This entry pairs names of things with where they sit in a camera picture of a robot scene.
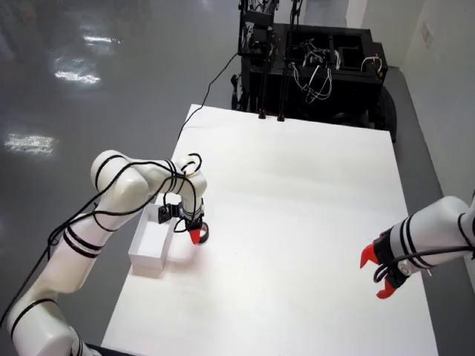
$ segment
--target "black stripe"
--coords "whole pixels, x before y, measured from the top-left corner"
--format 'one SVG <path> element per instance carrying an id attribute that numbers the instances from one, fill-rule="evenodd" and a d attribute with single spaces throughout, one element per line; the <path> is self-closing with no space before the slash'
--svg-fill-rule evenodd
<path id="1" fill-rule="evenodd" d="M 112 230 L 111 228 L 106 228 L 103 224 L 101 224 L 99 222 L 99 220 L 97 219 L 96 215 L 95 214 L 92 214 L 92 217 L 94 218 L 94 220 L 96 221 L 96 224 L 99 225 L 99 227 L 102 229 L 102 230 L 105 230 L 107 232 L 115 232 L 117 231 L 117 229 L 115 230 Z"/>
<path id="2" fill-rule="evenodd" d="M 19 321 L 24 317 L 24 315 L 27 314 L 35 306 L 37 306 L 39 304 L 42 304 L 42 303 L 46 303 L 46 302 L 52 302 L 52 303 L 58 305 L 55 300 L 52 300 L 50 298 L 38 299 L 38 300 L 35 300 L 34 302 L 32 302 L 29 306 L 27 306 L 25 309 L 23 309 L 23 311 L 19 314 L 18 317 L 16 317 L 15 322 L 13 323 L 13 326 L 12 326 L 12 331 L 10 332 L 10 336 L 11 336 L 12 339 L 13 339 L 13 333 L 15 332 L 16 326 L 18 325 Z"/>
<path id="3" fill-rule="evenodd" d="M 99 254 L 92 254 L 92 253 L 83 251 L 82 249 L 80 249 L 79 247 L 74 245 L 72 243 L 72 241 L 69 240 L 69 237 L 68 237 L 68 234 L 66 234 L 66 231 L 63 233 L 62 238 L 63 238 L 64 241 L 66 241 L 66 243 L 69 245 L 69 247 L 71 247 L 75 252 L 77 252 L 81 256 L 84 256 L 84 257 L 87 257 L 87 258 L 96 258 L 97 256 L 99 256 Z"/>
<path id="4" fill-rule="evenodd" d="M 170 193 L 175 189 L 177 186 L 177 168 L 175 167 L 175 164 L 170 160 L 166 159 L 165 160 L 166 164 L 168 165 L 168 168 L 170 169 L 170 175 L 173 177 L 170 181 L 170 188 L 166 191 L 166 194 Z"/>
<path id="5" fill-rule="evenodd" d="M 406 224 L 406 236 L 407 236 L 407 241 L 409 242 L 409 247 L 410 247 L 410 249 L 412 250 L 412 252 L 415 254 L 415 253 L 417 253 L 417 250 L 416 250 L 416 247 L 415 247 L 414 244 L 413 244 L 413 238 L 412 238 L 411 235 L 410 235 L 410 227 L 409 227 L 410 221 L 412 220 L 412 218 L 413 218 L 413 215 L 411 215 L 411 216 L 409 217 L 409 219 L 407 219 L 407 224 Z M 432 267 L 433 267 L 430 263 L 425 262 L 425 261 L 422 259 L 422 257 L 420 257 L 420 256 L 419 256 L 419 257 L 416 257 L 416 259 L 421 263 L 421 265 L 424 265 L 424 266 L 426 266 L 427 268 L 432 268 Z"/>
<path id="6" fill-rule="evenodd" d="M 92 243 L 84 241 L 81 237 L 77 236 L 77 234 L 73 231 L 73 229 L 70 226 L 68 226 L 66 229 L 68 230 L 69 235 L 71 235 L 71 237 L 82 247 L 86 247 L 87 249 L 93 250 L 93 251 L 102 250 L 102 246 L 93 245 Z"/>
<path id="7" fill-rule="evenodd" d="M 474 247 L 474 246 L 472 245 L 472 243 L 470 242 L 470 240 L 468 239 L 467 235 L 465 235 L 465 232 L 464 232 L 463 229 L 462 229 L 461 221 L 462 221 L 462 217 L 463 217 L 464 215 L 465 215 L 465 213 L 459 215 L 459 219 L 457 219 L 457 225 L 459 226 L 460 234 L 462 234 L 462 236 L 463 236 L 465 242 L 467 243 L 467 245 L 469 245 L 470 247 Z"/>
<path id="8" fill-rule="evenodd" d="M 402 245 L 402 250 L 404 251 L 404 254 L 409 254 L 409 251 L 407 250 L 406 247 L 406 242 L 404 241 L 404 224 L 407 222 L 407 219 L 404 220 L 401 224 L 401 229 L 399 230 L 399 238 L 401 240 L 401 245 Z M 419 266 L 417 263 L 414 263 L 414 260 L 412 258 L 408 258 L 408 260 L 417 268 L 422 268 Z"/>
<path id="9" fill-rule="evenodd" d="M 82 356 L 82 340 L 81 340 L 81 337 L 79 336 L 79 334 L 77 333 L 77 331 L 74 330 L 74 332 L 76 333 L 77 342 L 78 342 L 76 356 Z"/>
<path id="10" fill-rule="evenodd" d="M 97 172 L 96 172 L 96 179 L 95 179 L 95 182 L 94 182 L 94 185 L 96 186 L 96 189 L 99 190 L 99 188 L 97 187 L 97 182 L 99 181 L 99 174 L 101 173 L 101 170 L 104 168 L 104 166 L 109 162 L 111 161 L 112 159 L 114 158 L 123 158 L 125 159 L 124 156 L 121 156 L 119 154 L 113 154 L 112 156 L 108 157 L 107 159 L 104 160 L 103 163 L 101 163 L 101 165 L 99 166 L 99 168 L 97 169 Z"/>

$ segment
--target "black power cable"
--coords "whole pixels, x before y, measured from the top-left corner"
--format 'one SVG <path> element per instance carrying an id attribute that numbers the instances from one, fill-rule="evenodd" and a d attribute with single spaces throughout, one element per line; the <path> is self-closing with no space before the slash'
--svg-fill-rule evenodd
<path id="1" fill-rule="evenodd" d="M 130 211 L 121 211 L 121 212 L 113 212 L 113 211 L 98 211 L 98 210 L 94 210 L 94 211 L 91 211 L 90 213 L 87 213 L 87 214 L 84 214 L 82 216 L 78 216 L 79 214 L 81 214 L 88 206 L 90 206 L 94 201 L 96 201 L 99 197 L 101 197 L 106 191 L 108 191 L 112 185 L 119 179 L 119 177 L 122 175 L 122 173 L 124 171 L 126 171 L 127 169 L 129 169 L 130 167 L 133 167 L 135 165 L 156 165 L 168 172 L 171 173 L 171 176 L 165 178 L 162 182 L 162 184 L 160 185 L 160 187 L 154 192 L 154 194 L 152 194 L 142 205 L 138 206 L 137 208 L 133 209 L 133 210 L 130 210 Z M 183 182 L 187 182 L 190 186 L 191 186 L 191 189 L 193 191 L 193 198 L 194 198 L 194 209 L 193 209 L 193 215 L 192 215 L 192 218 L 191 220 L 194 220 L 195 218 L 195 211 L 196 211 L 196 204 L 197 204 L 197 199 L 196 199 L 196 191 L 195 191 L 195 188 L 194 188 L 194 185 L 193 183 L 190 181 L 190 179 L 188 177 L 186 177 L 186 175 L 184 174 L 179 174 L 179 173 L 176 173 L 176 171 L 173 171 L 172 169 L 170 169 L 170 167 L 166 167 L 164 165 L 161 165 L 160 163 L 158 162 L 154 162 L 154 161 L 143 161 L 143 162 L 131 162 L 131 163 L 128 163 L 127 165 L 125 165 L 116 175 L 115 177 L 111 180 L 111 182 L 107 185 L 107 187 L 105 187 L 102 191 L 100 191 L 99 193 L 97 193 L 94 197 L 92 197 L 84 206 L 82 206 L 82 208 L 80 208 L 72 217 L 68 218 L 64 223 L 62 223 L 61 225 L 59 225 L 57 228 L 55 228 L 50 236 L 48 237 L 47 239 L 47 247 L 45 248 L 45 250 L 42 252 L 42 255 L 40 256 L 40 258 L 38 259 L 38 261 L 36 261 L 36 264 L 35 266 L 31 269 L 30 273 L 28 274 L 27 278 L 24 280 L 24 282 L 22 283 L 20 289 L 16 292 L 15 296 L 13 297 L 13 299 L 10 301 L 10 303 L 8 304 L 7 308 L 5 309 L 4 313 L 2 314 L 1 316 L 1 319 L 0 319 L 0 328 L 1 326 L 3 325 L 3 322 L 5 321 L 6 317 L 8 316 L 8 313 L 10 312 L 10 310 L 12 309 L 13 305 L 15 304 L 16 300 L 18 299 L 19 295 L 23 292 L 23 289 L 25 288 L 25 286 L 28 284 L 28 282 L 30 281 L 31 277 L 33 276 L 33 274 L 35 273 L 35 271 L 38 269 L 39 265 L 41 264 L 41 262 L 45 259 L 45 257 L 47 255 L 49 255 L 49 251 L 51 249 L 52 246 L 55 246 L 59 243 L 59 241 L 57 240 L 57 237 L 62 233 L 62 231 L 67 228 L 68 226 L 72 226 L 73 224 L 75 223 L 78 223 L 79 221 L 82 221 L 84 219 L 87 219 L 91 216 L 95 216 L 95 215 L 98 215 L 98 214 L 102 214 L 102 215 L 109 215 L 109 216 L 116 216 L 116 217 L 120 217 L 120 216 L 125 216 L 125 215 L 130 215 L 130 214 L 135 214 L 137 213 L 138 211 L 142 210 L 144 207 L 147 206 L 147 204 L 149 204 L 153 199 L 155 199 L 156 195 L 160 192 L 160 190 L 163 188 L 163 186 L 170 180 L 172 179 L 182 179 Z"/>
<path id="2" fill-rule="evenodd" d="M 191 115 L 189 116 L 188 119 L 185 120 L 185 122 L 183 123 L 183 125 L 182 125 L 182 127 L 181 127 L 181 129 L 180 129 L 180 132 L 178 133 L 177 142 L 178 142 L 178 140 L 180 139 L 181 133 L 182 133 L 182 131 L 183 131 L 185 125 L 188 123 L 188 121 L 190 121 L 191 117 L 192 117 L 193 115 L 195 115 L 197 111 L 203 109 L 203 106 L 205 106 L 205 102 L 206 102 L 206 99 L 208 99 L 209 90 L 211 89 L 211 86 L 214 84 L 214 82 L 217 81 L 217 79 L 220 77 L 220 75 L 223 74 L 223 71 L 225 71 L 225 70 L 227 69 L 227 67 L 231 64 L 232 60 L 233 60 L 238 54 L 239 54 L 239 52 L 235 53 L 235 54 L 231 57 L 231 59 L 226 63 L 226 65 L 225 65 L 224 68 L 221 70 L 221 72 L 219 72 L 219 73 L 217 74 L 217 76 L 209 83 L 209 85 L 208 85 L 208 90 L 206 91 L 205 99 L 203 99 L 203 103 L 201 104 L 201 106 L 200 106 L 198 109 L 196 109 L 195 111 L 193 111 L 193 112 L 191 113 Z"/>
<path id="3" fill-rule="evenodd" d="M 183 123 L 181 129 L 180 129 L 180 132 L 178 133 L 178 138 L 177 138 L 177 142 L 178 140 L 180 139 L 180 136 L 181 136 L 181 133 L 185 127 L 185 125 L 188 123 L 188 121 L 190 121 L 191 117 L 199 110 L 201 110 L 203 108 L 203 106 L 205 105 L 206 103 L 206 99 L 208 99 L 208 95 L 209 95 L 209 91 L 211 90 L 211 86 L 214 84 L 214 82 L 217 81 L 217 79 L 220 77 L 220 75 L 227 69 L 227 67 L 229 66 L 229 64 L 231 63 L 231 61 L 238 55 L 238 53 L 234 54 L 231 59 L 226 63 L 226 65 L 224 66 L 224 68 L 221 70 L 221 72 L 219 72 L 219 74 L 209 83 L 208 85 L 208 90 L 206 91 L 206 95 L 205 95 L 205 98 L 203 100 L 203 103 L 201 104 L 201 106 L 196 109 L 195 111 L 193 111 L 193 113 L 189 116 L 189 118 Z M 198 156 L 199 159 L 200 159 L 200 163 L 198 164 L 197 168 L 195 168 L 195 171 L 198 171 L 201 167 L 201 157 L 198 155 L 198 154 L 191 154 L 192 156 Z M 78 217 L 79 214 L 81 214 L 86 208 L 88 208 L 88 206 L 90 206 L 92 203 L 94 203 L 99 197 L 101 197 L 108 189 L 110 189 L 110 187 L 117 181 L 117 179 L 119 179 L 120 175 L 128 168 L 134 166 L 134 165 L 147 165 L 147 164 L 151 164 L 151 165 L 157 165 L 163 169 L 165 169 L 166 171 L 170 172 L 171 173 L 171 176 L 164 179 L 163 180 L 163 183 L 162 185 L 157 189 L 157 191 L 155 192 L 155 194 L 151 195 L 149 199 L 147 199 L 146 202 L 144 202 L 141 206 L 139 206 L 138 208 L 135 208 L 134 210 L 132 211 L 124 211 L 124 212 L 118 212 L 118 213 L 114 213 L 114 212 L 111 212 L 111 211 L 92 211 L 90 213 L 87 213 L 85 215 L 82 215 L 81 217 Z M 1 319 L 0 319 L 0 328 L 3 326 L 3 323 L 6 319 L 6 317 L 8 316 L 8 313 L 10 312 L 10 310 L 12 309 L 13 305 L 15 304 L 16 300 L 19 298 L 20 294 L 23 292 L 25 286 L 28 284 L 28 282 L 30 281 L 31 277 L 34 275 L 34 273 L 36 272 L 36 270 L 38 269 L 39 265 L 41 264 L 41 262 L 45 259 L 45 257 L 47 257 L 47 259 L 49 260 L 50 259 L 50 256 L 51 256 L 51 247 L 53 246 L 56 246 L 58 243 L 59 243 L 59 240 L 57 239 L 57 237 L 62 233 L 63 230 L 65 230 L 68 226 L 71 226 L 75 223 L 78 223 L 79 221 L 81 220 L 84 220 L 88 217 L 91 217 L 91 216 L 96 216 L 98 214 L 103 214 L 103 215 L 111 215 L 111 216 L 125 216 L 125 215 L 129 215 L 129 214 L 134 214 L 136 212 L 138 212 L 139 210 L 143 209 L 145 206 L 147 206 L 147 204 L 149 204 L 155 197 L 156 195 L 158 194 L 158 192 L 163 188 L 163 186 L 165 185 L 166 182 L 168 182 L 169 180 L 171 179 L 182 179 L 182 187 L 183 187 L 183 184 L 184 182 L 188 182 L 190 185 L 191 185 L 191 188 L 193 190 L 193 195 L 194 195 L 194 210 L 193 210 L 193 215 L 192 215 L 192 219 L 191 220 L 194 220 L 195 218 L 195 210 L 196 210 L 196 191 L 194 189 L 194 186 L 193 184 L 191 183 L 191 181 L 186 177 L 185 174 L 179 174 L 177 173 L 176 171 L 176 168 L 175 167 L 165 167 L 164 165 L 161 165 L 159 163 L 156 163 L 156 162 L 153 162 L 153 161 L 145 161 L 145 162 L 132 162 L 132 163 L 129 163 L 127 164 L 126 166 L 124 166 L 117 174 L 116 176 L 111 180 L 111 182 L 109 183 L 109 185 L 104 188 L 102 191 L 100 191 L 98 194 L 96 194 L 94 197 L 92 197 L 84 206 L 82 206 L 82 208 L 80 208 L 72 217 L 69 217 L 66 221 L 64 221 L 61 225 L 59 225 L 58 227 L 56 227 L 51 233 L 50 233 L 50 236 L 48 237 L 47 239 L 47 247 L 45 248 L 45 250 L 42 252 L 41 256 L 39 257 L 39 259 L 36 261 L 35 265 L 33 266 L 33 268 L 31 269 L 30 273 L 28 274 L 28 276 L 25 278 L 25 280 L 23 281 L 22 285 L 20 286 L 20 289 L 15 293 L 15 296 L 13 297 L 13 299 L 10 301 L 10 303 L 8 304 L 7 308 L 5 309 L 4 313 L 2 314 L 1 316 Z"/>

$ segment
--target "black metal frame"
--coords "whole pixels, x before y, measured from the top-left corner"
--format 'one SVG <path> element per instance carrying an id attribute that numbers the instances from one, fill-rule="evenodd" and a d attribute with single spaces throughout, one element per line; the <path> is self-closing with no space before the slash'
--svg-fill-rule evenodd
<path id="1" fill-rule="evenodd" d="M 247 53 L 243 50 L 243 34 L 246 26 L 246 9 L 249 5 L 248 0 L 242 0 L 240 35 L 239 35 L 239 54 L 241 58 L 241 84 L 243 95 L 240 98 L 240 109 L 247 111 L 248 102 L 250 111 L 259 113 L 260 118 L 265 118 L 265 110 L 276 114 L 279 121 L 284 121 L 284 117 L 292 114 L 292 117 L 299 119 L 313 119 L 299 117 L 295 107 L 297 106 L 296 93 L 301 94 L 296 84 L 293 82 L 290 65 L 295 61 L 293 57 L 293 47 L 295 37 L 297 39 L 305 36 L 306 33 L 312 33 L 317 36 L 327 36 L 328 48 L 330 52 L 331 74 L 335 90 L 332 96 L 325 102 L 318 102 L 313 105 L 318 109 L 318 119 L 315 121 L 329 121 L 320 119 L 320 116 L 330 116 L 340 112 L 350 112 L 355 116 L 368 112 L 369 116 L 375 122 L 377 120 L 378 100 L 382 89 L 384 78 L 387 72 L 387 64 L 384 57 L 384 51 L 381 44 L 373 42 L 371 32 L 362 29 L 348 29 L 339 27 L 315 27 L 299 25 L 298 16 L 300 13 L 301 2 L 293 0 L 290 13 L 290 24 L 274 24 L 274 13 L 271 24 L 266 32 L 263 47 L 265 51 L 260 53 Z M 335 68 L 335 43 L 341 39 L 357 38 L 361 42 L 364 58 L 375 56 L 381 58 L 381 71 L 375 70 L 371 62 L 366 62 L 363 71 L 351 71 L 345 68 L 336 70 Z M 274 49 L 275 53 L 283 53 L 284 56 L 277 56 L 270 53 L 269 49 Z M 301 68 L 303 79 L 309 79 L 312 75 L 312 68 Z M 315 83 L 323 84 L 325 76 L 317 73 Z"/>

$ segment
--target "black cable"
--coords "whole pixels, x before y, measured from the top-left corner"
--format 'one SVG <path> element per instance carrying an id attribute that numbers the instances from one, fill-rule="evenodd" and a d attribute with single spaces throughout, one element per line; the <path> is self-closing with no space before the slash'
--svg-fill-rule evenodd
<path id="1" fill-rule="evenodd" d="M 205 106 L 205 102 L 206 102 L 206 99 L 208 99 L 209 90 L 211 89 L 211 86 L 214 84 L 214 82 L 217 81 L 217 79 L 220 77 L 220 75 L 223 73 L 223 71 L 225 71 L 225 70 L 227 69 L 227 67 L 231 64 L 232 60 L 233 60 L 238 54 L 239 54 L 239 52 L 236 52 L 236 54 L 233 55 L 233 56 L 231 57 L 231 59 L 226 63 L 226 65 L 225 65 L 224 68 L 221 70 L 221 72 L 219 72 L 219 74 L 216 76 L 216 78 L 214 78 L 214 79 L 209 83 L 209 85 L 208 85 L 208 90 L 206 91 L 205 99 L 203 99 L 203 103 L 201 104 L 201 106 L 200 106 L 198 109 L 196 109 L 195 111 L 193 111 L 193 112 L 191 113 L 191 115 L 189 116 L 188 119 L 185 120 L 185 122 L 183 123 L 183 125 L 182 125 L 182 127 L 181 127 L 181 129 L 180 129 L 180 132 L 178 133 L 177 142 L 178 142 L 178 140 L 180 139 L 181 133 L 182 133 L 182 131 L 183 131 L 185 125 L 188 123 L 188 121 L 190 121 L 191 117 L 192 117 L 193 115 L 195 115 L 197 111 L 203 109 L 203 106 Z"/>
<path id="2" fill-rule="evenodd" d="M 93 202 L 95 202 L 99 197 L 101 197 L 106 191 L 108 191 L 112 185 L 114 185 L 114 183 L 119 179 L 119 177 L 122 175 L 122 173 L 124 171 L 126 171 L 127 169 L 129 169 L 130 167 L 133 167 L 135 165 L 155 165 L 157 167 L 160 167 L 168 172 L 171 173 L 171 176 L 169 177 L 166 177 L 162 184 L 160 185 L 160 187 L 155 191 L 154 194 L 152 194 L 142 205 L 140 205 L 139 207 L 135 208 L 135 209 L 132 209 L 130 211 L 121 211 L 121 212 L 113 212 L 113 211 L 98 211 L 98 210 L 94 210 L 90 213 L 87 213 L 87 214 L 84 214 L 82 216 L 78 216 L 80 215 L 88 206 L 90 206 Z M 33 274 L 35 273 L 35 271 L 38 269 L 39 265 L 41 264 L 41 262 L 45 259 L 46 256 L 49 256 L 50 255 L 50 248 L 51 246 L 55 246 L 59 243 L 59 240 L 57 240 L 57 237 L 61 234 L 61 232 L 63 230 L 65 230 L 68 226 L 72 226 L 76 223 L 78 223 L 79 221 L 82 221 L 84 219 L 87 219 L 91 216 L 95 216 L 97 214 L 102 214 L 102 215 L 108 215 L 108 216 L 116 216 L 116 217 L 119 217 L 119 216 L 125 216 L 125 215 L 130 215 L 130 214 L 135 214 L 137 213 L 138 211 L 142 210 L 144 207 L 147 206 L 147 204 L 149 204 L 155 197 L 156 195 L 158 194 L 158 192 L 163 188 L 163 186 L 171 179 L 182 179 L 183 182 L 182 182 L 182 187 L 183 187 L 183 184 L 184 182 L 188 182 L 191 186 L 191 189 L 193 191 L 193 200 L 194 200 L 194 203 L 193 203 L 193 215 L 191 216 L 191 220 L 194 220 L 195 218 L 195 211 L 196 211 L 196 205 L 197 205 L 197 199 L 196 199 L 196 190 L 194 188 L 194 185 L 193 183 L 191 182 L 191 180 L 186 177 L 186 175 L 184 174 L 179 174 L 177 173 L 176 171 L 170 169 L 169 167 L 166 167 L 164 165 L 161 165 L 160 163 L 158 162 L 154 162 L 154 161 L 143 161 L 143 162 L 131 162 L 131 163 L 128 163 L 127 165 L 125 165 L 124 167 L 122 167 L 122 169 L 119 170 L 119 172 L 117 172 L 117 174 L 114 176 L 114 178 L 109 182 L 109 184 L 102 190 L 100 191 L 99 193 L 97 193 L 96 195 L 94 195 L 90 200 L 88 200 L 88 202 L 86 204 L 84 204 L 73 216 L 69 217 L 68 219 L 66 219 L 66 221 L 64 221 L 61 225 L 59 225 L 58 227 L 56 227 L 51 233 L 50 233 L 50 236 L 48 237 L 47 239 L 47 247 L 45 248 L 45 250 L 43 251 L 42 255 L 40 256 L 40 258 L 36 261 L 36 264 L 35 266 L 30 270 L 30 273 L 28 274 L 28 276 L 26 277 L 26 279 L 23 281 L 21 287 L 19 288 L 19 290 L 15 293 L 15 296 L 13 297 L 13 299 L 10 301 L 10 303 L 8 304 L 7 308 L 5 309 L 4 313 L 2 314 L 1 316 L 1 319 L 0 319 L 0 328 L 2 327 L 3 325 L 3 322 L 4 320 L 6 319 L 6 317 L 8 316 L 8 313 L 10 312 L 10 310 L 12 309 L 13 305 L 15 304 L 16 300 L 18 299 L 19 295 L 23 292 L 25 286 L 28 284 L 28 282 L 30 281 L 31 277 L 33 276 Z"/>
<path id="3" fill-rule="evenodd" d="M 193 111 L 193 113 L 189 116 L 189 118 L 183 123 L 181 129 L 180 129 L 180 132 L 178 133 L 178 138 L 177 140 L 180 138 L 181 136 L 181 133 L 185 127 L 185 125 L 188 123 L 188 121 L 191 119 L 191 117 L 199 110 L 201 110 L 203 108 L 203 106 L 205 105 L 206 103 L 206 99 L 208 98 L 208 95 L 209 95 L 209 91 L 211 90 L 211 86 L 214 84 L 214 82 L 217 81 L 217 79 L 220 77 L 220 75 L 227 69 L 227 67 L 229 66 L 229 64 L 231 63 L 231 61 L 238 55 L 238 53 L 234 54 L 231 59 L 226 63 L 226 65 L 224 66 L 224 68 L 221 70 L 221 72 L 219 72 L 219 74 L 209 83 L 208 85 L 208 90 L 206 91 L 206 95 L 205 95 L 205 98 L 203 100 L 203 103 L 201 104 L 201 106 L 196 109 L 195 111 Z M 156 165 L 156 166 L 159 166 L 163 169 L 165 169 L 166 171 L 170 172 L 171 173 L 171 176 L 170 177 L 167 177 L 166 179 L 163 180 L 163 183 L 162 185 L 157 189 L 157 191 L 155 192 L 155 194 L 152 194 L 150 196 L 149 199 L 147 199 L 147 201 L 145 203 L 143 203 L 140 207 L 134 209 L 134 210 L 131 210 L 131 211 L 124 211 L 124 212 L 111 212 L 111 211 L 92 211 L 90 213 L 87 213 L 87 214 L 84 214 L 82 215 L 81 217 L 78 217 L 78 215 L 80 215 L 86 208 L 88 208 L 88 206 L 90 206 L 92 203 L 94 203 L 99 197 L 101 197 L 106 191 L 108 191 L 111 186 L 117 181 L 117 179 L 120 177 L 120 175 L 128 168 L 134 166 L 134 165 L 147 165 L 147 164 L 152 164 L 152 165 Z M 1 316 L 1 319 L 0 319 L 0 328 L 1 326 L 3 325 L 3 322 L 5 320 L 5 318 L 7 317 L 8 313 L 10 312 L 10 310 L 12 309 L 13 305 L 15 304 L 16 300 L 18 299 L 19 295 L 23 292 L 23 289 L 25 288 L 25 286 L 28 284 L 28 282 L 30 281 L 31 277 L 33 276 L 33 274 L 35 273 L 35 271 L 38 269 L 39 265 L 41 264 L 41 262 L 45 259 L 45 257 L 47 257 L 47 259 L 49 260 L 50 257 L 51 257 L 51 247 L 53 246 L 56 246 L 58 245 L 59 243 L 59 240 L 57 239 L 57 237 L 61 234 L 61 232 L 63 230 L 65 230 L 66 227 L 68 226 L 71 226 L 75 223 L 78 223 L 79 221 L 81 220 L 84 220 L 84 219 L 87 219 L 88 217 L 91 217 L 91 216 L 96 216 L 97 214 L 104 214 L 104 215 L 110 215 L 110 216 L 125 216 L 125 215 L 129 215 L 129 214 L 134 214 L 136 212 L 138 212 L 139 210 L 143 209 L 145 206 L 147 206 L 147 204 L 150 203 L 150 201 L 152 201 L 155 196 L 158 194 L 158 192 L 160 191 L 160 189 L 163 187 L 163 185 L 165 184 L 165 182 L 168 182 L 170 179 L 182 179 L 182 185 L 180 187 L 180 190 L 181 188 L 183 187 L 183 184 L 184 182 L 188 182 L 190 185 L 191 185 L 191 188 L 193 190 L 193 197 L 194 197 L 194 210 L 193 210 L 193 215 L 192 215 L 192 218 L 191 220 L 194 220 L 195 218 L 195 211 L 196 211 L 196 204 L 197 204 L 197 201 L 196 201 L 196 191 L 194 189 L 194 186 L 193 184 L 191 183 L 191 181 L 184 175 L 184 174 L 179 174 L 173 170 L 171 170 L 170 168 L 167 168 L 159 163 L 156 163 L 156 162 L 153 162 L 153 161 L 144 161 L 144 162 L 132 162 L 132 163 L 128 163 L 127 165 L 125 165 L 117 174 L 116 176 L 111 180 L 111 182 L 107 185 L 106 188 L 104 188 L 102 191 L 100 191 L 98 194 L 94 195 L 94 197 L 92 197 L 86 204 L 84 204 L 84 206 L 82 206 L 73 216 L 69 217 L 66 221 L 64 221 L 61 225 L 59 225 L 58 227 L 56 227 L 49 235 L 48 239 L 47 239 L 47 247 L 45 248 L 45 250 L 42 252 L 42 255 L 40 256 L 40 258 L 36 261 L 35 263 L 35 266 L 31 269 L 30 273 L 28 274 L 28 276 L 26 277 L 26 279 L 24 280 L 24 282 L 22 283 L 20 289 L 16 292 L 15 296 L 13 297 L 13 299 L 10 301 L 10 303 L 8 304 L 6 310 L 4 311 L 3 315 Z"/>
<path id="4" fill-rule="evenodd" d="M 410 258 L 423 257 L 423 256 L 433 256 L 435 254 L 449 254 L 451 252 L 461 252 L 461 251 L 475 251 L 474 247 L 471 246 L 456 246 L 456 247 L 447 247 L 447 248 L 435 248 L 432 250 L 415 252 L 413 254 L 404 254 L 399 256 L 388 263 L 382 263 L 374 272 L 373 280 L 375 283 L 381 282 L 386 274 L 389 271 L 389 268 L 403 260 L 409 260 Z"/>

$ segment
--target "white wall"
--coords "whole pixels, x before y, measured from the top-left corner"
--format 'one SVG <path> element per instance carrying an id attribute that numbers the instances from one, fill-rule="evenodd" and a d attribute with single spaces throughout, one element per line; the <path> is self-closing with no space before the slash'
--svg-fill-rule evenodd
<path id="1" fill-rule="evenodd" d="M 442 191 L 467 203 L 475 189 L 474 19 L 474 0 L 426 0 L 402 66 Z M 468 271 L 475 286 L 475 263 Z"/>
<path id="2" fill-rule="evenodd" d="M 347 26 L 361 28 L 368 0 L 349 0 L 347 8 Z"/>
<path id="3" fill-rule="evenodd" d="M 302 0 L 302 7 L 300 9 L 300 17 L 298 22 L 304 23 L 305 12 L 307 10 L 307 0 Z M 274 23 L 276 24 L 289 24 L 290 23 L 290 11 L 292 10 L 293 0 L 280 0 L 279 9 L 274 13 Z"/>
<path id="4" fill-rule="evenodd" d="M 362 27 L 383 44 L 389 65 L 402 66 L 423 4 L 424 0 L 367 0 Z"/>

